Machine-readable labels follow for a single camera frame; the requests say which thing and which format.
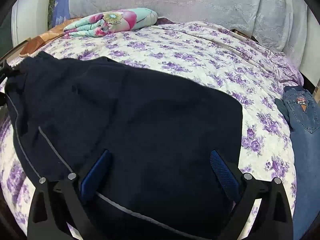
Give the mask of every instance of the grey piping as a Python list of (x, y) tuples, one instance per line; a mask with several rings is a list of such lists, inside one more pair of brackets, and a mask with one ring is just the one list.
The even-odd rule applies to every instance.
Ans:
[(52, 143), (50, 142), (49, 138), (45, 135), (45, 133), (42, 131), (41, 127), (38, 127), (39, 132), (42, 134), (42, 136), (45, 138), (45, 140), (47, 141), (47, 143), (49, 144), (49, 146), (51, 147), (51, 149), (53, 150), (53, 152), (57, 155), (57, 157), (62, 161), (62, 163), (68, 168), (68, 170), (73, 173), (71, 167), (68, 165), (68, 163), (66, 163), (66, 161), (61, 157), (61, 155), (57, 152), (57, 150), (54, 148), (54, 146), (52, 145)]
[(11, 98), (9, 97), (9, 95), (8, 95), (7, 93), (6, 93), (6, 95), (7, 95), (7, 97), (9, 98), (9, 100), (10, 100), (10, 102), (11, 102), (14, 110), (15, 110), (16, 113), (17, 113), (17, 118), (16, 118), (16, 121), (14, 122), (14, 128), (15, 128), (15, 130), (16, 130), (17, 140), (18, 140), (20, 149), (21, 149), (24, 157), (26, 158), (27, 162), (29, 163), (30, 167), (31, 167), (31, 168), (33, 169), (33, 171), (35, 172), (35, 174), (36, 174), (39, 178), (41, 178), (41, 176), (39, 175), (39, 173), (36, 171), (36, 169), (34, 168), (34, 166), (31, 164), (31, 162), (30, 162), (29, 158), (27, 157), (26, 153), (24, 152), (24, 149), (23, 149), (22, 144), (21, 144), (21, 142), (20, 142), (20, 137), (19, 137), (19, 134), (18, 134), (18, 129), (17, 129), (17, 121), (18, 121), (18, 118), (19, 118), (19, 113), (18, 113), (18, 110), (17, 110), (16, 106), (13, 104)]
[(195, 239), (195, 240), (211, 240), (211, 239), (207, 239), (207, 238), (203, 238), (203, 237), (200, 237), (200, 236), (193, 236), (193, 235), (190, 235), (188, 233), (185, 233), (185, 232), (181, 232), (179, 230), (176, 230), (172, 227), (169, 227), (168, 225), (165, 225), (157, 220), (154, 220), (153, 218), (150, 218), (150, 217), (147, 217), (147, 216), (144, 216), (144, 215), (141, 215), (139, 213), (136, 213), (136, 212), (133, 212), (123, 206), (120, 206), (119, 204), (113, 202), (112, 200), (108, 199), (107, 197), (105, 197), (104, 195), (101, 195), (99, 192), (96, 192), (96, 194), (98, 195), (98, 197), (100, 197), (101, 199), (103, 199), (104, 201), (108, 202), (109, 204), (111, 204), (112, 206), (114, 206), (115, 208), (129, 214), (129, 215), (132, 215), (134, 217), (137, 217), (137, 218), (140, 218), (140, 219), (143, 219), (145, 221), (148, 221), (150, 223), (153, 223), (153, 224), (156, 224), (157, 226), (160, 226), (162, 228), (165, 228), (169, 231), (172, 231), (178, 235), (181, 235), (181, 236), (184, 236), (184, 237), (188, 237), (188, 238), (191, 238), (191, 239)]

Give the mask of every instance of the red and white patch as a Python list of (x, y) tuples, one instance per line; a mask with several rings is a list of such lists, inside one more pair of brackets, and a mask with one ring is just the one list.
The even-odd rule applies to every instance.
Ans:
[(297, 104), (306, 106), (307, 105), (307, 101), (306, 101), (306, 99), (304, 97), (298, 97), (297, 98)]

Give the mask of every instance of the floral blanket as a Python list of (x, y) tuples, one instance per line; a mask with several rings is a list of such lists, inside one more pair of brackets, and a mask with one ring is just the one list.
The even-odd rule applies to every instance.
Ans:
[(101, 37), (111, 33), (136, 30), (156, 23), (158, 15), (147, 8), (120, 9), (84, 17), (70, 23), (64, 38), (78, 36)]
[[(285, 85), (302, 84), (303, 79), (283, 54), (273, 54), (254, 41), (203, 22), (151, 26), (98, 39), (57, 39), (40, 50), (57, 58), (89, 60), (107, 56), (132, 67), (189, 78), (230, 94), (243, 106), (239, 168), (256, 179), (281, 178), (293, 213), (296, 176), (290, 130), (274, 99), (282, 97)], [(16, 58), (10, 64), (21, 60)], [(6, 114), (0, 132), (1, 187), (16, 221), (27, 233), (35, 187), (23, 172), (12, 136)], [(240, 238), (248, 235), (259, 205), (257, 200)]]

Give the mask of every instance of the turquoise blanket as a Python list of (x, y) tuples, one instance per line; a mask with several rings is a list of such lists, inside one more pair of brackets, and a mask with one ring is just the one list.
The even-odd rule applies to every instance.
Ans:
[(157, 13), (147, 8), (120, 9), (97, 13), (66, 26), (63, 29), (65, 33), (63, 37), (101, 37), (111, 33), (151, 26), (156, 23), (157, 19)]

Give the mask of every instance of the black pants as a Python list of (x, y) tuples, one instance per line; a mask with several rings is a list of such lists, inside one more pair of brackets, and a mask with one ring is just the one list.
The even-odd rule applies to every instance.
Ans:
[(40, 52), (19, 69), (5, 89), (15, 149), (34, 184), (79, 173), (107, 149), (111, 167), (87, 206), (110, 239), (219, 234), (232, 203), (209, 158), (216, 150), (238, 164), (242, 107), (234, 98), (105, 57)]

